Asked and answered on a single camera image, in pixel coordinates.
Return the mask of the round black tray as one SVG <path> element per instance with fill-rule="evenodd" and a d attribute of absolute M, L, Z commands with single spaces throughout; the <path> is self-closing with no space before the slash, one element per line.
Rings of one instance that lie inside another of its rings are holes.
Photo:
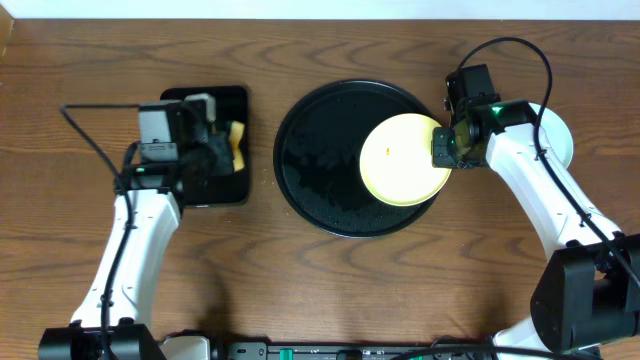
<path fill-rule="evenodd" d="M 410 92 L 385 82 L 341 80 L 305 95 L 275 138 L 274 172 L 284 198 L 302 218 L 339 236 L 379 237 L 411 225 L 435 199 L 388 205 L 369 192 L 359 169 L 371 131 L 404 113 L 430 111 Z"/>

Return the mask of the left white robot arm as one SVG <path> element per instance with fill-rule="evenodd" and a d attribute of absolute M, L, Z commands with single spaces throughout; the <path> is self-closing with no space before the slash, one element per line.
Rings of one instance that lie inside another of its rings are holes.
<path fill-rule="evenodd" d="M 149 327 L 160 270 L 187 195 L 234 172 L 229 127 L 216 122 L 207 93 L 134 105 L 139 140 L 121 167 L 97 153 L 114 176 L 114 221 L 98 271 L 70 324 L 44 331 L 41 359 L 212 359 L 204 335 L 158 342 Z"/>

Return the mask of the light green plate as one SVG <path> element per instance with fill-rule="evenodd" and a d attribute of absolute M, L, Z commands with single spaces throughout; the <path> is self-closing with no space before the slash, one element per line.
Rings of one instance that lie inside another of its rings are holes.
<path fill-rule="evenodd" d="M 574 140 L 567 124 L 553 110 L 546 108 L 541 128 L 560 162 L 565 168 L 569 168 L 574 155 Z"/>

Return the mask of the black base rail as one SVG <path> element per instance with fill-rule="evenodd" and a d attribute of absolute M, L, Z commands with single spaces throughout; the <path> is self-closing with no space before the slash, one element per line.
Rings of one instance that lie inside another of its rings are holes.
<path fill-rule="evenodd" d="M 419 359 L 497 359 L 496 353 L 444 353 L 445 347 L 460 346 L 452 341 L 435 344 L 407 346 L 382 343 L 272 343 L 267 341 L 237 341 L 219 345 L 212 351 L 211 358 L 217 360 L 388 360 L 405 353 L 424 348 L 436 348 L 438 352 L 421 355 Z"/>

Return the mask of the yellow green sponge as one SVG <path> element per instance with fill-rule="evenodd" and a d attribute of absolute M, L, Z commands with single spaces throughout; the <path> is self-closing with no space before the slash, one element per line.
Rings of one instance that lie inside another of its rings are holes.
<path fill-rule="evenodd" d="M 240 142 L 244 136 L 245 125 L 238 121 L 232 121 L 229 131 L 229 142 L 232 150 L 233 171 L 239 172 L 245 168 L 244 155 L 240 149 Z"/>

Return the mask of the yellow plate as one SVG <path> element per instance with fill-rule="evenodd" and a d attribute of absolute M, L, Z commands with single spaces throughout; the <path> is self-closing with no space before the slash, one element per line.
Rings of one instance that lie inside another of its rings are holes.
<path fill-rule="evenodd" d="M 433 198 L 451 170 L 433 165 L 433 131 L 440 124 L 417 113 L 395 115 L 368 135 L 359 156 L 367 190 L 392 206 L 408 207 Z"/>

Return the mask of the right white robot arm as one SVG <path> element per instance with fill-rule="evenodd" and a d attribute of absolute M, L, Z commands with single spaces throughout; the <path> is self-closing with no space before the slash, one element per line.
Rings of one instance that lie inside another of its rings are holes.
<path fill-rule="evenodd" d="M 446 78 L 451 124 L 433 132 L 433 164 L 488 167 L 532 223 L 547 265 L 530 315 L 494 335 L 498 347 L 569 353 L 639 333 L 639 238 L 626 235 L 589 200 L 556 155 L 538 111 L 504 101 L 485 65 Z"/>

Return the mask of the black rectangular tray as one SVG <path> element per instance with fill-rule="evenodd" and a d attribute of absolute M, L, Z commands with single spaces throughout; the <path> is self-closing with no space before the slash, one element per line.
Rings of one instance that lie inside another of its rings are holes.
<path fill-rule="evenodd" d="M 249 97 L 247 90 L 239 85 L 169 88 L 161 100 L 184 100 L 193 94 L 207 93 L 216 100 L 216 121 L 218 130 L 233 121 L 245 125 L 239 150 L 245 167 L 233 174 L 213 177 L 209 175 L 202 181 L 193 177 L 186 178 L 184 184 L 184 205 L 186 207 L 212 207 L 242 204 L 249 195 L 251 175 L 249 159 Z"/>

